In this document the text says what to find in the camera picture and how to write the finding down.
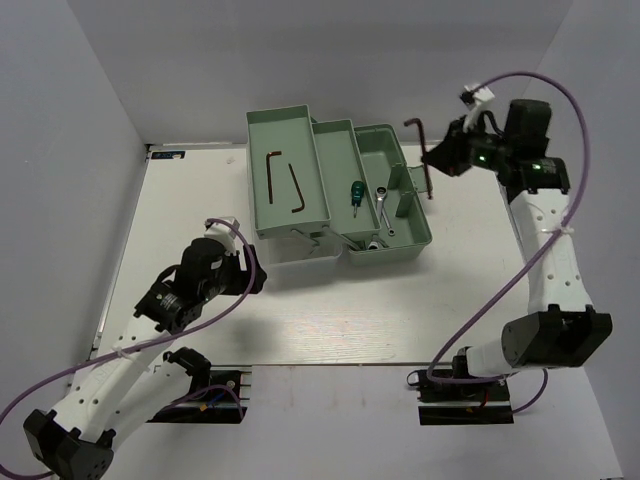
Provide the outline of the dark hex key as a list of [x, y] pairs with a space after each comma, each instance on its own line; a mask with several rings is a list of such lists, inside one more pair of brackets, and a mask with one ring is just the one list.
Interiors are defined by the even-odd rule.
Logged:
[[297, 198], [299, 200], [299, 205], [296, 206], [295, 208], [291, 209], [291, 213], [292, 214], [296, 214], [296, 213], [300, 213], [300, 212], [304, 211], [304, 209], [306, 207], [306, 203], [305, 203], [305, 199], [304, 199], [304, 196], [302, 194], [302, 191], [301, 191], [301, 188], [300, 188], [300, 184], [298, 182], [294, 167], [293, 167], [293, 165], [291, 163], [288, 163], [288, 169], [289, 169], [289, 173], [290, 173], [291, 179], [293, 181], [295, 193], [296, 193]]
[[266, 174], [267, 174], [268, 201], [269, 201], [270, 205], [272, 205], [274, 203], [273, 179], [272, 179], [272, 168], [271, 168], [272, 158], [273, 157], [277, 157], [277, 156], [281, 156], [281, 155], [282, 155], [282, 151], [281, 150], [276, 150], [276, 151], [268, 152], [266, 154], [266, 158], [265, 158]]
[[403, 125], [405, 127], [415, 126], [417, 128], [418, 138], [419, 138], [419, 146], [420, 146], [420, 150], [421, 150], [420, 160], [421, 160], [422, 169], [423, 169], [423, 173], [424, 173], [424, 176], [425, 176], [425, 182], [426, 182], [426, 194], [427, 194], [427, 198], [429, 200], [432, 200], [433, 199], [433, 184], [432, 184], [432, 181], [431, 181], [431, 176], [430, 176], [429, 169], [428, 169], [428, 164], [427, 164], [427, 161], [426, 161], [426, 155], [427, 155], [426, 137], [425, 137], [424, 126], [423, 126], [422, 120], [420, 118], [417, 118], [417, 117], [410, 118], [410, 119], [405, 120], [403, 122]]

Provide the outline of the large silver ratchet wrench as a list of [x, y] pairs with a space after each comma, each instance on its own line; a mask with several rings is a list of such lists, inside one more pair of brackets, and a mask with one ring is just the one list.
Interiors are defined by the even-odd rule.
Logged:
[[393, 237], [395, 235], [395, 230], [391, 225], [389, 216], [385, 209], [387, 194], [388, 194], [388, 191], [384, 186], [379, 186], [376, 188], [376, 212], [380, 220], [384, 223], [387, 230], [387, 234], [390, 237]]

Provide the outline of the green stubby screwdriver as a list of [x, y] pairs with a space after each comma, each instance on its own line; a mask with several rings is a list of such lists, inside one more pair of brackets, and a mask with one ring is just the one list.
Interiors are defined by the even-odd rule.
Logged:
[[358, 209], [362, 205], [365, 189], [366, 189], [365, 183], [361, 180], [356, 180], [351, 185], [350, 198], [351, 198], [351, 205], [353, 207], [354, 218], [357, 217]]

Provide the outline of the green toolbox with clear lid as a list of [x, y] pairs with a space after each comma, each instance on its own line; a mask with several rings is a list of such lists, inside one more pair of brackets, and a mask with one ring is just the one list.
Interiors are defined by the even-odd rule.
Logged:
[[[356, 126], [349, 119], [317, 121], [306, 105], [250, 111], [248, 175], [251, 214], [261, 255], [274, 267], [330, 265], [346, 255], [354, 266], [416, 259], [432, 233], [421, 202], [422, 171], [407, 163], [390, 124]], [[274, 203], [269, 204], [266, 154], [273, 157]], [[288, 163], [294, 167], [306, 207], [299, 205]], [[366, 189], [353, 217], [350, 189]], [[387, 191], [385, 209], [395, 235], [376, 212], [376, 188]]]

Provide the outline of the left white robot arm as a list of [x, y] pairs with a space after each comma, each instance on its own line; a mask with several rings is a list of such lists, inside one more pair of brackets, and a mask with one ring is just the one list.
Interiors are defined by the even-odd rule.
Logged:
[[237, 252], [230, 238], [193, 240], [135, 305], [114, 358], [24, 421], [34, 456], [62, 479], [102, 478], [122, 443], [163, 407], [209, 392], [210, 361], [188, 347], [169, 351], [173, 336], [216, 296], [257, 294], [265, 280], [253, 245]]

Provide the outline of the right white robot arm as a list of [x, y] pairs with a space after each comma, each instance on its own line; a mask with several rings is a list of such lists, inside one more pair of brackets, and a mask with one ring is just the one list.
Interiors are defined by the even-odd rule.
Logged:
[[428, 370], [430, 381], [472, 399], [488, 383], [518, 371], [582, 366], [613, 325], [610, 314], [594, 307], [579, 271], [567, 224], [577, 200], [569, 195], [564, 161], [546, 153], [550, 105], [514, 100], [504, 128], [487, 132], [496, 124], [487, 102], [468, 95], [463, 100], [468, 114], [450, 124], [424, 162], [451, 177], [472, 167], [495, 173], [529, 284], [525, 316], [507, 322], [496, 339], [463, 348], [450, 374]]

